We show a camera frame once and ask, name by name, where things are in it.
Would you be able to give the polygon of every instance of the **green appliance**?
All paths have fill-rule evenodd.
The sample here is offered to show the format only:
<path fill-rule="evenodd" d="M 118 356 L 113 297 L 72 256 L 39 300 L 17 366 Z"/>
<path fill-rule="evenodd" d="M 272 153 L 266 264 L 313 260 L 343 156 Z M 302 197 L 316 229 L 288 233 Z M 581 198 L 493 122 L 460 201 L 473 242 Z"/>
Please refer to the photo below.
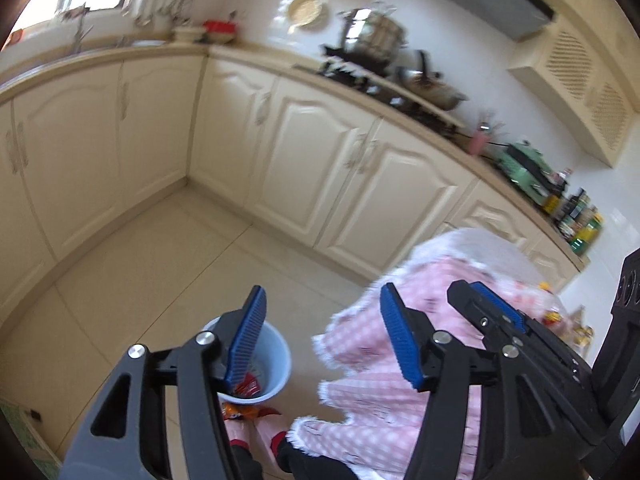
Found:
<path fill-rule="evenodd" d="M 498 158 L 497 167 L 539 206 L 545 204 L 554 189 L 553 171 L 543 160 L 542 153 L 527 140 L 507 146 Z"/>

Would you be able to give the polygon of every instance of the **metal screw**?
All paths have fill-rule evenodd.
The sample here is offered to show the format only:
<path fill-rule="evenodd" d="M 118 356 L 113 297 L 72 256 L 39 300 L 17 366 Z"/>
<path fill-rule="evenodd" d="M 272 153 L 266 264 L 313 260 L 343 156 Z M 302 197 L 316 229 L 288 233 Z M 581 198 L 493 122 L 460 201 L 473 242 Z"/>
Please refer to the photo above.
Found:
<path fill-rule="evenodd" d="M 439 345 L 446 345 L 447 343 L 451 343 L 451 334 L 449 332 L 445 332 L 444 330 L 438 330 L 433 333 L 433 340 Z"/>
<path fill-rule="evenodd" d="M 213 343 L 215 339 L 216 339 L 216 336 L 213 334 L 213 332 L 209 332 L 209 331 L 200 332 L 196 336 L 196 343 L 204 346 L 204 345 Z"/>
<path fill-rule="evenodd" d="M 513 345 L 505 345 L 502 347 L 502 355 L 509 359 L 515 359 L 520 355 L 520 351 Z"/>
<path fill-rule="evenodd" d="M 138 359 L 139 357 L 142 357 L 145 352 L 146 349 L 142 345 L 133 345 L 129 347 L 127 354 L 129 354 L 129 357 L 132 359 Z"/>

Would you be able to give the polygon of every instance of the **gas stove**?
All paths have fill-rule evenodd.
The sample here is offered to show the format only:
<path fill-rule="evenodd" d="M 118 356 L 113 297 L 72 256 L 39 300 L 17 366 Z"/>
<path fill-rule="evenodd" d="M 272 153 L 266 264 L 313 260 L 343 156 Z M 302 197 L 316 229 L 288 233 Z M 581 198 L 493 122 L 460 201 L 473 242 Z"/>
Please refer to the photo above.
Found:
<path fill-rule="evenodd" d="M 464 128 L 456 118 L 385 78 L 383 66 L 355 59 L 341 50 L 324 46 L 326 61 L 318 75 L 362 92 L 395 108 L 443 137 L 451 138 Z"/>

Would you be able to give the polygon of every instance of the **stainless steel pot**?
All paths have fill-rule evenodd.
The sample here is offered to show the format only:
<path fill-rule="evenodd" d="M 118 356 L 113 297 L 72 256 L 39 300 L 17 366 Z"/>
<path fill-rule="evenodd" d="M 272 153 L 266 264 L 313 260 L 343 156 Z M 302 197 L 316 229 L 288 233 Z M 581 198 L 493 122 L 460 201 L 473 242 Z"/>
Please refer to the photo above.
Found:
<path fill-rule="evenodd" d="M 441 110 L 450 111 L 462 101 L 469 101 L 469 97 L 450 86 L 439 78 L 442 74 L 431 73 L 429 68 L 429 54 L 423 50 L 417 51 L 420 58 L 421 70 L 411 70 L 404 66 L 396 68 L 399 83 L 409 92 L 420 96 L 425 101 L 437 106 Z"/>
<path fill-rule="evenodd" d="M 394 10 L 383 2 L 373 2 L 370 9 L 338 12 L 344 18 L 340 48 L 385 67 L 393 63 L 400 48 L 406 46 L 404 28 L 388 17 Z"/>

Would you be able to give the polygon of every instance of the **tile floor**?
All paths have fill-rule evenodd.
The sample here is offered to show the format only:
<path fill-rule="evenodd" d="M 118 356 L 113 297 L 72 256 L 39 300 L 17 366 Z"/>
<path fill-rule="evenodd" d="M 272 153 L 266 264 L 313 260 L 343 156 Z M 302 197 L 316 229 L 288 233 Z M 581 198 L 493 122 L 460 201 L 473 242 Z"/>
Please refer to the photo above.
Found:
<path fill-rule="evenodd" d="M 338 374 L 318 361 L 310 337 L 362 288 L 189 187 L 108 237 L 33 305 L 0 347 L 0 396 L 38 410 L 43 438 L 62 457 L 132 343 L 153 350 L 181 345 L 207 321 L 241 306 L 254 284 L 266 289 L 267 319 L 293 355 L 292 377 L 273 405 L 291 419 L 341 420 L 318 405 L 318 381 Z M 175 401 L 169 388 L 172 467 L 181 480 Z"/>

